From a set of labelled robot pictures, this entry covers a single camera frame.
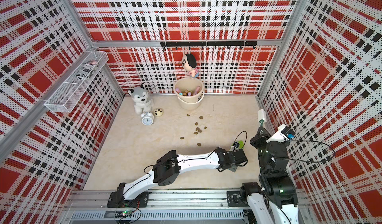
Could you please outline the white brush green handle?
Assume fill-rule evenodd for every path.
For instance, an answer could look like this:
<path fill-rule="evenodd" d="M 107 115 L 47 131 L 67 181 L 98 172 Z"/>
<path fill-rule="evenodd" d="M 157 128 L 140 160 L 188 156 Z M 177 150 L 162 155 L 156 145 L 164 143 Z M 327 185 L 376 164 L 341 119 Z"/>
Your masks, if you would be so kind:
<path fill-rule="evenodd" d="M 258 111 L 259 128 L 264 128 L 266 122 L 267 122 L 267 114 L 264 109 L 260 109 Z"/>

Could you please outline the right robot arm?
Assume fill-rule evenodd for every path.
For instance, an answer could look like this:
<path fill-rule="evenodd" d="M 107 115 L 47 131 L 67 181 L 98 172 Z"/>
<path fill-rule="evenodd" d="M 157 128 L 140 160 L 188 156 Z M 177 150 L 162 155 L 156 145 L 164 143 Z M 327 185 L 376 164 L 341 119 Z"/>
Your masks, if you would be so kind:
<path fill-rule="evenodd" d="M 295 136 L 288 126 L 281 125 L 270 135 L 264 127 L 250 140 L 258 150 L 259 181 L 244 183 L 241 196 L 250 208 L 251 224 L 297 224 L 298 198 L 287 173 L 287 146 Z"/>

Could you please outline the purple square trowel pink handle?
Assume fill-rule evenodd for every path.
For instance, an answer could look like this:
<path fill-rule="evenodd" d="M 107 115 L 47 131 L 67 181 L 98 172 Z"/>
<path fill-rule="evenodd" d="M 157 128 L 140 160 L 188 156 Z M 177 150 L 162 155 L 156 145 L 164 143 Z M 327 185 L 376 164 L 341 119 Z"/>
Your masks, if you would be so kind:
<path fill-rule="evenodd" d="M 200 92 L 200 90 L 201 90 L 201 87 L 197 86 L 195 89 L 194 95 L 198 94 Z"/>

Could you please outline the green trowel yellow handle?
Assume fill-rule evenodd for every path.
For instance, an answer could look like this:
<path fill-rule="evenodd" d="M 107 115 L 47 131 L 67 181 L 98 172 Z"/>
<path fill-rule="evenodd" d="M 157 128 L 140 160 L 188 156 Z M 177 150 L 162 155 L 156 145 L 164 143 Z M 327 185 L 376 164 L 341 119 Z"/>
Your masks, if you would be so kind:
<path fill-rule="evenodd" d="M 239 140 L 237 143 L 238 143 L 238 149 L 242 149 L 245 145 L 245 142 L 243 142 L 242 140 Z"/>

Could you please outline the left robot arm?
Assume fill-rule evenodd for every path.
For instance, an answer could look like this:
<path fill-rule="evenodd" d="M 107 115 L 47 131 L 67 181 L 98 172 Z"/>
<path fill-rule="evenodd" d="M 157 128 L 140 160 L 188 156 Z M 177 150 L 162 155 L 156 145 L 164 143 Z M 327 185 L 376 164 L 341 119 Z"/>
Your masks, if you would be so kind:
<path fill-rule="evenodd" d="M 131 183 L 120 183 L 117 188 L 117 200 L 134 200 L 140 194 L 156 186 L 167 186 L 175 182 L 180 174 L 196 170 L 230 170 L 235 172 L 238 167 L 248 163 L 244 150 L 227 151 L 216 147 L 214 151 L 197 154 L 181 155 L 171 150 L 157 160 L 156 164 L 144 168 L 145 175 Z"/>

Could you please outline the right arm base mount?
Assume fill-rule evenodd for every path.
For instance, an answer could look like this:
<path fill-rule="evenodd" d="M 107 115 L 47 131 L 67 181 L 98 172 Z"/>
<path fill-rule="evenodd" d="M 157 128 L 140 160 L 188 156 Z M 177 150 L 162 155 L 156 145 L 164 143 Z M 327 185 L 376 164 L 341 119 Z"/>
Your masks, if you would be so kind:
<path fill-rule="evenodd" d="M 239 190 L 226 192 L 227 204 L 229 207 L 248 207 L 247 198 L 260 191 L 261 187 L 257 182 L 242 183 Z"/>

